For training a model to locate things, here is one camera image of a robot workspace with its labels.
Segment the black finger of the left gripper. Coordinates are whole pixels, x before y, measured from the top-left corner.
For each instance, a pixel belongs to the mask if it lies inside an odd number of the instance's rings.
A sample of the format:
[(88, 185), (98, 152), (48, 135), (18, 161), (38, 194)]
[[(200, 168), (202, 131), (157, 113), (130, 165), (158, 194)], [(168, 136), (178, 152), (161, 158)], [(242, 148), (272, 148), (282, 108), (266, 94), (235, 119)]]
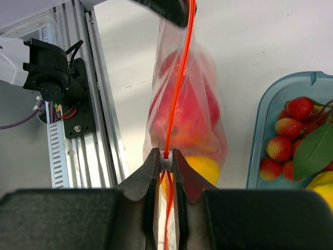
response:
[(188, 26), (190, 1), (184, 0), (133, 0), (134, 3), (153, 11), (179, 28)]

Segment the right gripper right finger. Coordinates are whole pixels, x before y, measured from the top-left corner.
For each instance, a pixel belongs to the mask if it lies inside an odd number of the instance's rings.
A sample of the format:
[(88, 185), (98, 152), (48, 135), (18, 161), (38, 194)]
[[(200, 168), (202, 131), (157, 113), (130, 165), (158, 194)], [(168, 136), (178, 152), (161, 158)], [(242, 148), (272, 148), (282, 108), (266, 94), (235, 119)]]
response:
[(178, 249), (332, 249), (332, 212), (308, 190), (218, 189), (172, 152)]

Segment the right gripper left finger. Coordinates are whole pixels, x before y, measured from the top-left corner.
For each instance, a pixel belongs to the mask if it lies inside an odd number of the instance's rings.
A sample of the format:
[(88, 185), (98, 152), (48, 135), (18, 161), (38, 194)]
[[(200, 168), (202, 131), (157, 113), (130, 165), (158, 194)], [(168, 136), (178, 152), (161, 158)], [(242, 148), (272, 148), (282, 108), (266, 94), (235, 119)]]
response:
[(20, 189), (1, 199), (1, 249), (156, 249), (160, 151), (110, 189)]

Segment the orange yellow pepper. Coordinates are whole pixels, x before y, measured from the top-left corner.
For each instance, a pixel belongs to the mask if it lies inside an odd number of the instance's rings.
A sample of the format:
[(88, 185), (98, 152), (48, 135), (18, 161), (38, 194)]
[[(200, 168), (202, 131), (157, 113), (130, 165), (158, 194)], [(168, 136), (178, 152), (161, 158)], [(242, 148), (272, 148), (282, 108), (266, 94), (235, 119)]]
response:
[[(204, 177), (208, 182), (212, 185), (216, 186), (219, 175), (220, 169), (218, 164), (204, 156), (185, 156), (187, 163), (202, 177)], [(168, 176), (165, 173), (164, 177), (161, 178), (161, 192), (162, 197), (165, 201), (168, 200), (169, 191), (167, 191), (167, 186), (169, 184)]]

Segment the clear orange zip top bag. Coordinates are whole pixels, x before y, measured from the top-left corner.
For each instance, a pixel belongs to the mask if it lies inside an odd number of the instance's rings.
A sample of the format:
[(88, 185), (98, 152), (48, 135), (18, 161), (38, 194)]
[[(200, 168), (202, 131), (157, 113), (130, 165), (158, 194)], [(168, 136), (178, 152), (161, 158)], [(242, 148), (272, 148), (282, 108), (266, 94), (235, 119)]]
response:
[(227, 154), (216, 66), (194, 35), (196, 1), (188, 1), (184, 28), (160, 19), (144, 154), (178, 149), (216, 185)]

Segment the red apple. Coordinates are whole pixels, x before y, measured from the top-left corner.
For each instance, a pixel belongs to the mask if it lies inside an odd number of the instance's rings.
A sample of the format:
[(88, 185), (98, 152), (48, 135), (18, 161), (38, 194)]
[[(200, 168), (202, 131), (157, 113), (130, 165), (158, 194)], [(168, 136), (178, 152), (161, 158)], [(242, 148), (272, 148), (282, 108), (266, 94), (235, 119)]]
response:
[[(156, 144), (164, 144), (180, 62), (180, 54), (174, 51), (158, 71), (158, 76), (164, 82), (149, 109), (149, 115), (152, 116), (149, 134), (151, 141)], [(175, 147), (196, 144), (211, 147), (214, 144), (212, 131), (219, 121), (220, 109), (212, 90), (216, 84), (216, 73), (214, 68), (207, 66), (207, 62), (207, 57), (202, 53), (188, 54), (171, 128), (170, 144)]]

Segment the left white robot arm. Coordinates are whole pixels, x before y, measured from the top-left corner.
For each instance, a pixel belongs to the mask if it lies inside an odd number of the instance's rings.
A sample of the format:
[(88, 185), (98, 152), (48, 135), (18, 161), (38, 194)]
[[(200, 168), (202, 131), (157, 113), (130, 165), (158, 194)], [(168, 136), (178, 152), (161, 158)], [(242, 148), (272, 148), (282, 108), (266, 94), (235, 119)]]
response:
[(72, 75), (74, 67), (67, 61), (77, 53), (83, 41), (67, 51), (37, 39), (1, 37), (1, 81), (27, 90), (39, 91), (48, 102), (75, 106), (84, 99), (84, 90)]

